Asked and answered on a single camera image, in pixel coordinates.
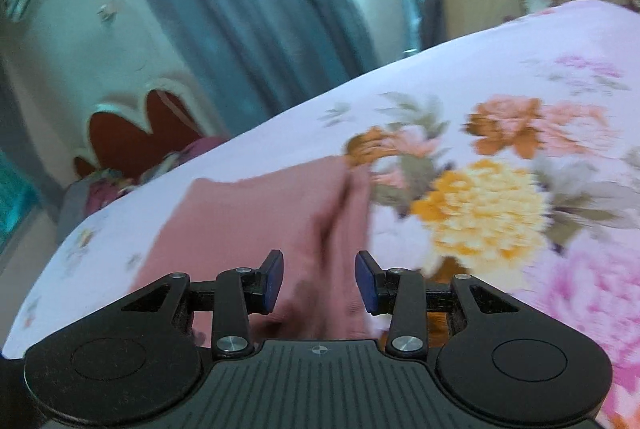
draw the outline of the teal fabric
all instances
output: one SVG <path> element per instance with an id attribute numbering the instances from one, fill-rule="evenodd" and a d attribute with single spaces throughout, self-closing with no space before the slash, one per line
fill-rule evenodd
<path id="1" fill-rule="evenodd" d="M 0 249 L 36 203 L 36 193 L 0 152 Z"/>
<path id="2" fill-rule="evenodd" d="M 229 133 L 377 67 L 353 0 L 147 0 Z"/>

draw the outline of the pink cloth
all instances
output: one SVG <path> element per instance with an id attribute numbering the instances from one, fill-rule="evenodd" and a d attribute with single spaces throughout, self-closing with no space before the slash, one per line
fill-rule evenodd
<path id="1" fill-rule="evenodd" d="M 365 339 L 365 310 L 354 258 L 366 248 L 369 171 L 328 157 L 236 183 L 198 178 L 164 224 L 133 289 L 170 272 L 192 281 L 258 268 L 284 254 L 284 280 L 269 316 L 252 315 L 254 337 Z M 211 316 L 194 331 L 210 345 Z"/>

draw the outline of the silver screw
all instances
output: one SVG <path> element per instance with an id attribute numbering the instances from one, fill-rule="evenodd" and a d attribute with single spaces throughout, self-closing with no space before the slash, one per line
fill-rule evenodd
<path id="1" fill-rule="evenodd" d="M 402 337 L 394 338 L 391 345 L 398 351 L 408 353 L 410 351 L 418 351 L 418 349 L 422 348 L 423 343 L 418 337 L 414 337 L 413 335 L 403 335 Z"/>
<path id="2" fill-rule="evenodd" d="M 236 335 L 228 335 L 226 337 L 222 337 L 216 342 L 216 346 L 218 346 L 218 349 L 224 351 L 225 353 L 242 351 L 248 345 L 249 343 L 246 341 L 246 339 L 238 337 Z"/>

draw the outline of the floor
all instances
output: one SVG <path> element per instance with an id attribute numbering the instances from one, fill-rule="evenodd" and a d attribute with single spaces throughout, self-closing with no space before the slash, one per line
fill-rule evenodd
<path id="1" fill-rule="evenodd" d="M 20 305 L 55 252 L 55 226 L 40 210 L 32 212 L 0 255 L 0 341 L 4 345 Z"/>

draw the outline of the brown headboard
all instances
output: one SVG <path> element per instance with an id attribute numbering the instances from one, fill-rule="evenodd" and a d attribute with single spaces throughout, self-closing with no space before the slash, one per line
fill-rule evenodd
<path id="1" fill-rule="evenodd" d="M 203 136 L 182 101 L 172 93 L 150 91 L 146 115 L 151 134 L 114 113 L 99 111 L 92 115 L 89 139 L 99 169 L 114 169 L 124 177 L 137 178 L 171 151 L 180 151 Z M 98 169 L 82 157 L 74 158 L 74 166 L 81 178 Z"/>

